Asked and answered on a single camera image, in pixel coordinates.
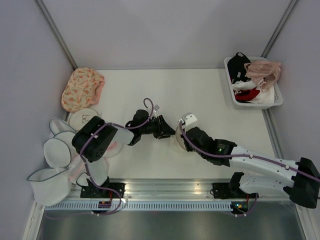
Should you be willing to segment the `beige round laundry bag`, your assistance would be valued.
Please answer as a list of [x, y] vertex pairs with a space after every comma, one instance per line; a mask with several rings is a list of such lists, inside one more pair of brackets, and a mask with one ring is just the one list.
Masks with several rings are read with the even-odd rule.
[[83, 108], [73, 113], [68, 123], [74, 130], [79, 131], [95, 116], [98, 116], [98, 113], [94, 109]]

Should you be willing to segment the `white bra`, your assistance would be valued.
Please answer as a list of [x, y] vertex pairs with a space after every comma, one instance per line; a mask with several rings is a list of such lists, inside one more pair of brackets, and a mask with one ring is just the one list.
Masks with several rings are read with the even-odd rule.
[[256, 85], [254, 81], [251, 79], [247, 82], [243, 81], [238, 81], [235, 84], [231, 84], [233, 91], [236, 90], [251, 90], [256, 88], [257, 90], [260, 90], [260, 93], [256, 98], [249, 102], [244, 102], [244, 103], [256, 103], [256, 104], [270, 104], [274, 102], [274, 86], [270, 86], [269, 88], [265, 88], [259, 85]]

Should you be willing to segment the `pink mesh laundry bag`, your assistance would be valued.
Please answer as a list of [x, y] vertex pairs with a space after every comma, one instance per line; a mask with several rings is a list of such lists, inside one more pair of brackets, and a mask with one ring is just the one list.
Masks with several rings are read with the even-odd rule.
[[[110, 168], [109, 158], [119, 154], [123, 146], [122, 143], [111, 142], [104, 155], [98, 161], [88, 163], [89, 173], [97, 185], [101, 186], [107, 180]], [[79, 154], [75, 155], [68, 167], [68, 179], [72, 184], [88, 186], [87, 179], [89, 177]]]

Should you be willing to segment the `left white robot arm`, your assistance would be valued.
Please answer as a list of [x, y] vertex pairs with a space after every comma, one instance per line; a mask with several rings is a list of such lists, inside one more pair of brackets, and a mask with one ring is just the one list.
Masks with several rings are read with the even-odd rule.
[[153, 135], [155, 139], [165, 139], [173, 136], [176, 131], [168, 125], [162, 115], [153, 116], [153, 110], [138, 109], [132, 120], [125, 126], [106, 122], [99, 116], [94, 116], [72, 138], [71, 144], [84, 162], [88, 175], [88, 185], [98, 198], [104, 198], [109, 193], [109, 185], [103, 181], [95, 181], [89, 164], [98, 161], [107, 151], [110, 143], [118, 142], [133, 146], [143, 135]]

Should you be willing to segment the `white plastic basket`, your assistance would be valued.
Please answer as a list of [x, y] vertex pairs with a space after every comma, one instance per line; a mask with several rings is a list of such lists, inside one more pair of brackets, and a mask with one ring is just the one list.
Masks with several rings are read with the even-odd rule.
[[280, 88], [278, 86], [278, 83], [276, 82], [274, 86], [274, 101], [273, 103], [245, 103], [245, 102], [238, 102], [235, 98], [235, 94], [232, 88], [232, 83], [231, 83], [231, 77], [229, 74], [229, 69], [228, 69], [228, 62], [230, 61], [231, 57], [226, 57], [224, 59], [224, 67], [225, 67], [225, 72], [226, 72], [226, 77], [227, 77], [227, 86], [228, 86], [228, 95], [231, 98], [231, 104], [234, 109], [236, 110], [247, 110], [247, 109], [257, 109], [257, 110], [266, 110], [271, 107], [275, 106], [280, 106], [283, 104], [283, 97], [280, 91]]

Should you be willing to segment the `aluminium mounting rail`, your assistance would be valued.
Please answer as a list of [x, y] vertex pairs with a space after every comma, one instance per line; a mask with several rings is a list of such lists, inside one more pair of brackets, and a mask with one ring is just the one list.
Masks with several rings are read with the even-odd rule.
[[213, 183], [228, 183], [229, 178], [216, 179], [116, 179], [124, 185], [127, 201], [209, 201]]

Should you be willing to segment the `floral orange laundry bag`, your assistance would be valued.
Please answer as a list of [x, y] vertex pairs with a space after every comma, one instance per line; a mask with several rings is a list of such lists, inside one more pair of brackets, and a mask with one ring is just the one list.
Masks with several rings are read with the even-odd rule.
[[100, 101], [105, 77], [89, 67], [77, 68], [70, 76], [61, 96], [62, 107], [75, 113]]

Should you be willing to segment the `red bra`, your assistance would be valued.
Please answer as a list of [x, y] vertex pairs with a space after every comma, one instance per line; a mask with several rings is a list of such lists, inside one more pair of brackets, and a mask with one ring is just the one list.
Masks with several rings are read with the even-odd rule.
[[235, 100], [237, 102], [243, 103], [243, 102], [249, 102], [252, 101], [254, 98], [256, 98], [260, 90], [253, 88], [249, 90], [234, 90], [233, 91]]

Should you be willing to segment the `pink satin bra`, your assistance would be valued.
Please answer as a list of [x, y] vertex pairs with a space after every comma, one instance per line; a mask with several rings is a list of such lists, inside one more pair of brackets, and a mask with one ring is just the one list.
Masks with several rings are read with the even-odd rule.
[[281, 66], [280, 62], [267, 60], [245, 63], [245, 76], [251, 79], [262, 91], [268, 91], [279, 80]]

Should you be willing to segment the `grey-trimmed white mesh bag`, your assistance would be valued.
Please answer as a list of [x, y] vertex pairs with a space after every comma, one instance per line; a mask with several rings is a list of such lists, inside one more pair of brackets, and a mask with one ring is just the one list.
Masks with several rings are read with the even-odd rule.
[[66, 131], [76, 133], [76, 131], [67, 122], [57, 117], [54, 117], [49, 121], [49, 130], [53, 135]]

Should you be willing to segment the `white round mesh bag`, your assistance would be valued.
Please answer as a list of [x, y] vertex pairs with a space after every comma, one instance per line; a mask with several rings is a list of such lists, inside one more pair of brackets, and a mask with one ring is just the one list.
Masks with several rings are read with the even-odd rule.
[[44, 158], [51, 168], [67, 168], [77, 155], [72, 145], [74, 132], [63, 131], [48, 139], [43, 145]]

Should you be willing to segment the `black bra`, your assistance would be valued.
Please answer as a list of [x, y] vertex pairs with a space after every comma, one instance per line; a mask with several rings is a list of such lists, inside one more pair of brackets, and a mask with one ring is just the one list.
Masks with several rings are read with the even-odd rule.
[[232, 84], [242, 81], [247, 82], [249, 78], [246, 77], [247, 70], [245, 64], [249, 64], [251, 61], [242, 52], [237, 52], [227, 63], [227, 68]]

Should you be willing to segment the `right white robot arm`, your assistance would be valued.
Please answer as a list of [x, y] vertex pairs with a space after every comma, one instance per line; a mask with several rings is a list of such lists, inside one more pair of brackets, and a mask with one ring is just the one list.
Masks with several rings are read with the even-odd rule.
[[305, 208], [317, 207], [320, 193], [320, 173], [308, 158], [299, 161], [269, 158], [254, 153], [224, 139], [213, 139], [199, 127], [184, 130], [180, 137], [187, 151], [196, 152], [216, 166], [247, 169], [253, 174], [235, 172], [228, 192], [235, 198], [246, 194], [262, 197], [289, 198]]

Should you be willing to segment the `large white mesh bag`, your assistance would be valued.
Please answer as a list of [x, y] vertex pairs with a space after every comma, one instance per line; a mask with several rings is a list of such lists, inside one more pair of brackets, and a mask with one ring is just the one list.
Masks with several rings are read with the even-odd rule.
[[83, 160], [78, 156], [68, 168], [44, 168], [32, 173], [27, 181], [33, 189], [34, 200], [48, 207], [61, 202], [73, 184], [87, 187], [90, 179]]

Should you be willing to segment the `white mesh laundry bag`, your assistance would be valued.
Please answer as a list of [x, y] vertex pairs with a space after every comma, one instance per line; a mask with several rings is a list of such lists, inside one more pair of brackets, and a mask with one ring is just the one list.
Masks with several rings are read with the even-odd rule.
[[170, 144], [171, 147], [177, 152], [187, 152], [179, 126], [176, 127], [175, 134], [170, 137]]

